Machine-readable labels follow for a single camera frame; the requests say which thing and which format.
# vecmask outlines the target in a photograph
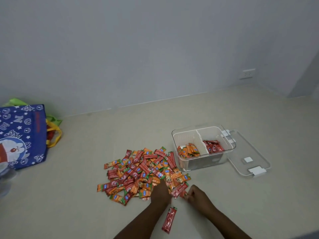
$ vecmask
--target beige floor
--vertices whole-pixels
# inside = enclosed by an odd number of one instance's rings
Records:
[[[47,161],[20,171],[0,200],[0,237],[112,238],[149,202],[132,199],[123,207],[97,193],[96,185],[107,181],[103,164],[126,149],[172,150],[173,129],[206,122],[239,130],[272,169],[245,178],[227,162],[191,171],[190,184],[253,238],[319,229],[319,106],[309,97],[288,100],[251,85],[66,118]],[[152,238],[217,235],[182,199],[173,206],[170,235],[160,229],[163,215]]]

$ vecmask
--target hand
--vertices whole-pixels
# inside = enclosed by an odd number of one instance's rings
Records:
[[[217,210],[205,192],[196,185],[191,186],[185,199],[205,217]]]
[[[168,188],[165,183],[165,179],[161,179],[160,183],[153,188],[151,194],[151,203],[155,205],[163,204],[167,207],[172,200],[172,196],[168,192]]]

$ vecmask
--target blue tote bag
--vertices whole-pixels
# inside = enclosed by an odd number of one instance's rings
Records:
[[[0,167],[23,169],[44,162],[46,139],[43,104],[0,108]]]

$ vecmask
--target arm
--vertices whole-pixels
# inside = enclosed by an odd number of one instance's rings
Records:
[[[196,185],[189,189],[186,200],[216,226],[225,239],[251,239],[227,216],[221,213],[210,201],[204,191]]]
[[[153,189],[150,205],[118,233],[114,239],[126,238],[128,235],[130,235],[130,238],[137,239],[150,238],[158,219],[171,203],[171,199],[172,197],[168,192],[165,181],[161,179],[160,184]]]

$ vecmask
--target electrical outlet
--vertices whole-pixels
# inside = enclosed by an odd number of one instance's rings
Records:
[[[241,72],[241,75],[239,76],[239,79],[240,79],[240,80],[243,80],[243,79],[252,78],[252,77],[255,75],[255,71],[256,71],[256,69],[246,69],[246,70],[243,70],[243,71]]]

